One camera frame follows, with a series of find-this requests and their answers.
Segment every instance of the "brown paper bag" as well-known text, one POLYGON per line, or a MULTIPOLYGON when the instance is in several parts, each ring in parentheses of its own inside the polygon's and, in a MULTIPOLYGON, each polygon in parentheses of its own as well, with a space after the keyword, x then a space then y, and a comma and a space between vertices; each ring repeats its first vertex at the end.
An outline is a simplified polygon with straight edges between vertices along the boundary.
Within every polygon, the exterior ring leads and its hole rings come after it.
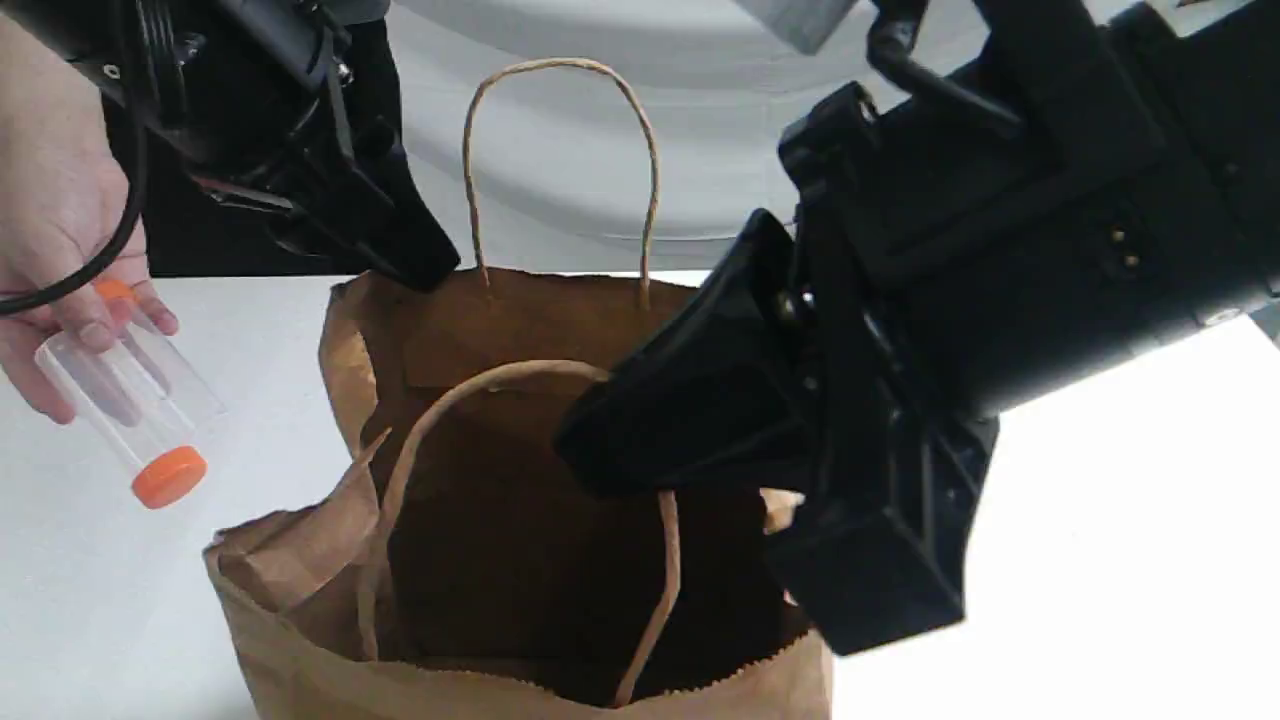
MULTIPOLYGON (((611 76, 639 111, 603 65, 526 63, 476 94, 466 160, 484 91, 556 64, 611 76)), ((640 118, 646 259, 658 164, 640 118)), ((467 187, 479 243, 470 172, 467 187)), ((206 552, 261 715, 828 717, 831 657, 763 565, 760 495, 588 496, 549 436, 589 380, 508 366, 563 357, 534 366, 600 379, 586 368, 622 360, 691 291, 650 284, 646 260, 637 283, 477 259, 429 296, 375 277, 335 291, 321 364, 355 464, 320 505, 206 552)))

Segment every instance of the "clear plastic tube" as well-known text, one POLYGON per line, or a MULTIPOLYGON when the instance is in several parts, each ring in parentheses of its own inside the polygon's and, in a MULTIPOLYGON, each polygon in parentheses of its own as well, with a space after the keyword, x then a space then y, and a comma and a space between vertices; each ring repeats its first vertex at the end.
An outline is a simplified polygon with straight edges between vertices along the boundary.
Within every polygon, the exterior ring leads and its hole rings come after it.
POLYGON ((128 309, 119 342, 93 354, 69 333, 36 351, 36 364, 92 424, 133 478, 137 498, 151 509, 184 497, 207 471, 201 436, 225 407, 186 357, 114 281, 99 292, 118 311, 128 309))

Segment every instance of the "paper bag handle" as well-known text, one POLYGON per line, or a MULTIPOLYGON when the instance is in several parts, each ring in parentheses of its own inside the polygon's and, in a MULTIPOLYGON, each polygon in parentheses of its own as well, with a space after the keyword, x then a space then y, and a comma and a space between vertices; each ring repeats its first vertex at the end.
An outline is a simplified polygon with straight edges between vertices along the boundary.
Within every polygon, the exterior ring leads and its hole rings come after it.
POLYGON ((493 287, 489 282, 489 265, 485 264, 484 260, 484 247, 480 245, 480 205, 476 202, 475 178, 471 174, 471 133, 475 129, 476 110, 480 108, 480 100, 484 99, 486 92, 489 92, 489 88, 497 85, 502 78, 547 68, 581 68, 584 70, 591 70, 593 73, 608 76, 613 79, 613 83, 618 86, 618 90, 622 91, 622 95, 626 96, 631 109, 636 111, 636 117, 640 119, 640 128, 644 131, 645 142, 649 145, 649 176, 652 178, 649 210, 645 213, 644 233, 640 236, 640 306, 648 310, 649 259, 653 254, 653 225, 658 217, 659 196, 658 143, 653 136, 653 124, 649 122, 649 115, 644 111, 644 106, 640 105, 640 99, 636 97, 635 90, 632 90, 631 86, 627 85, 627 81, 622 79, 622 76, 620 76, 613 68, 586 58, 545 58, 541 60, 516 63, 515 65, 509 65, 489 76, 480 83, 480 87, 476 88, 476 94, 471 99, 471 106, 467 108, 466 123, 462 127, 462 181, 467 188, 467 206, 471 210, 471 246, 476 254, 476 266, 480 268, 480 274, 484 278, 485 287, 493 287))
MULTIPOLYGON (((387 544, 390 541, 392 532, 396 529, 396 523, 399 520, 401 510, 404 506, 404 492, 408 487, 410 475, 413 471, 413 464, 417 461, 417 451, 422 445, 422 438, 426 437, 433 428, 435 428, 445 413, 462 400, 479 392, 500 387, 504 383, 540 374, 573 375, 594 382, 605 382, 609 379, 609 373, 573 360, 527 360, 524 363, 512 363, 480 373, 479 375, 454 387, 449 392, 440 396, 440 398, 436 400, 435 404, 433 404, 416 423, 413 423, 413 428, 410 429, 408 436, 404 438, 404 445, 401 448, 399 457, 396 460, 396 468, 392 470, 390 482, 387 484, 387 492, 383 497, 381 514, 379 515, 378 525, 370 537, 366 562, 361 569, 361 578, 357 588, 356 600, 360 621, 360 638, 364 646, 365 657, 369 660, 376 661, 379 659, 375 605, 378 585, 381 582, 381 575, 389 570, 387 544)), ((658 638, 662 635, 662 630, 667 626, 667 620, 671 618, 671 611, 675 609, 676 598, 680 594, 680 516, 676 507, 676 493, 673 491, 660 492, 658 495, 658 506, 662 512, 662 528, 664 537, 663 547, 666 552, 666 582, 662 597, 659 598, 653 615, 649 618, 649 625, 640 637, 640 643, 631 659, 631 664, 628 665, 626 674, 622 676, 622 680, 618 683, 618 689, 613 700, 616 707, 621 707, 631 702, 631 697, 635 693, 636 680, 640 679, 640 673, 644 671, 644 666, 648 664, 649 656, 653 653, 654 646, 658 644, 658 638)))

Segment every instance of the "white table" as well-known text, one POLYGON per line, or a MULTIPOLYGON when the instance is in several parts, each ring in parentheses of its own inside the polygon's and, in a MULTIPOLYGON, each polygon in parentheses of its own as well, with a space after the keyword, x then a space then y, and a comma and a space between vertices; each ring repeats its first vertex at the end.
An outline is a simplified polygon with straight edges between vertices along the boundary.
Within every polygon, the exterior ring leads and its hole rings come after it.
MULTIPOLYGON (((347 465, 316 368, 329 284, 161 283, 237 418, 164 512, 0 387, 0 717, 253 717, 200 551, 347 465)), ((1011 413, 970 620, 841 661, 838 716, 1280 716, 1277 405, 1280 352, 1236 322, 1011 413)))

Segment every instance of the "orange cap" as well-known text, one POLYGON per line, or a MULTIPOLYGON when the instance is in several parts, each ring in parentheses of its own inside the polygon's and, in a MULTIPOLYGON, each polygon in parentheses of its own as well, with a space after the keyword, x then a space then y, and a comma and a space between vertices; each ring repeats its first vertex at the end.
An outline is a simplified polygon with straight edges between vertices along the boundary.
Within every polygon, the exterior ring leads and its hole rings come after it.
POLYGON ((184 445, 165 452, 133 478, 133 495, 142 505, 159 510, 187 496, 205 479, 209 464, 200 452, 184 445))
POLYGON ((97 291, 102 300, 110 302, 111 300, 128 300, 129 302, 137 302, 138 296, 133 292, 133 288, 122 283, 118 279, 102 278, 93 282, 93 290, 97 291))

